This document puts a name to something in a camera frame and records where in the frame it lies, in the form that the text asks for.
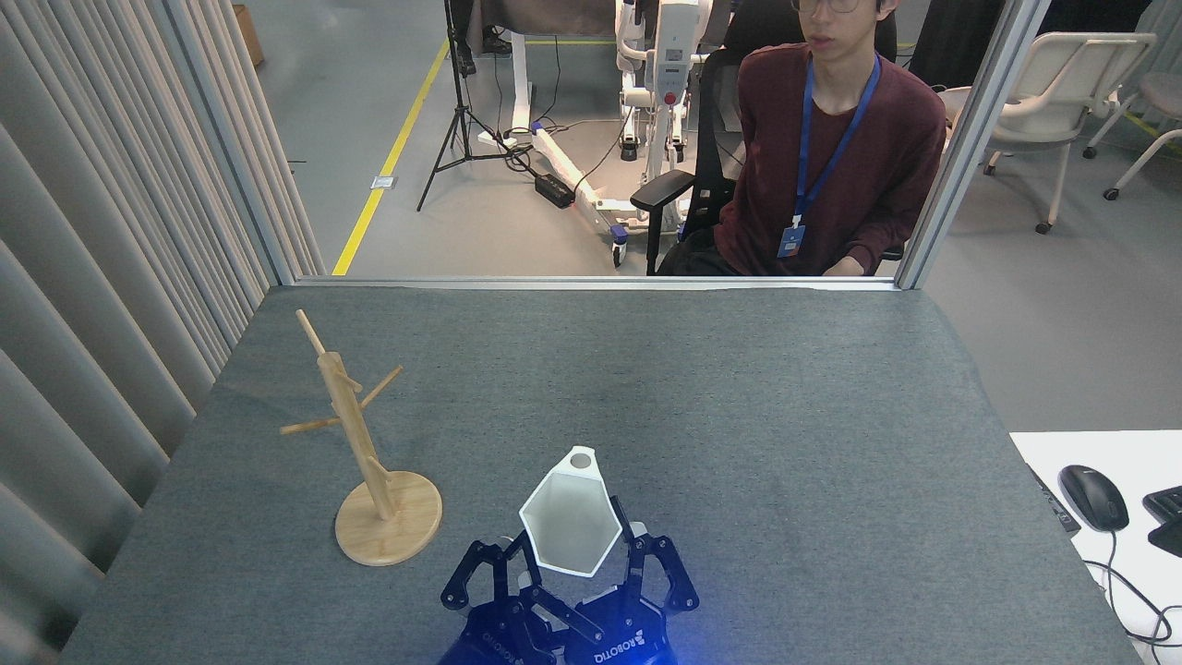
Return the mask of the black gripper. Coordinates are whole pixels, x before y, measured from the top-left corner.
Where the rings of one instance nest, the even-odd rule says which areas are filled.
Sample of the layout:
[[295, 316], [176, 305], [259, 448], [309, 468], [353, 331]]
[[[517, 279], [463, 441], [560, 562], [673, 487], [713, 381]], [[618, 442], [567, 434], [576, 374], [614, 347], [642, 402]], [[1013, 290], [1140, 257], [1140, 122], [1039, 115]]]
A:
[[470, 604], [467, 591], [480, 565], [491, 567], [493, 601], [507, 599], [507, 562], [521, 563], [517, 573], [519, 605], [502, 607], [480, 605], [467, 614], [465, 630], [452, 647], [440, 657], [440, 664], [557, 664], [558, 640], [553, 633], [556, 615], [548, 609], [548, 589], [544, 586], [535, 547], [526, 532], [511, 540], [506, 554], [499, 545], [473, 540], [440, 592], [446, 609], [465, 609]]
[[[639, 532], [626, 517], [621, 498], [611, 506], [623, 527], [628, 548], [626, 576], [621, 592], [605, 592], [587, 598], [574, 608], [540, 587], [544, 619], [561, 622], [572, 632], [565, 644], [566, 664], [674, 664], [675, 652], [667, 633], [668, 615], [695, 611], [700, 598], [683, 560], [668, 536], [655, 537]], [[642, 596], [645, 558], [661, 563], [669, 585], [663, 605], [656, 606]], [[603, 638], [592, 644], [584, 638]]]

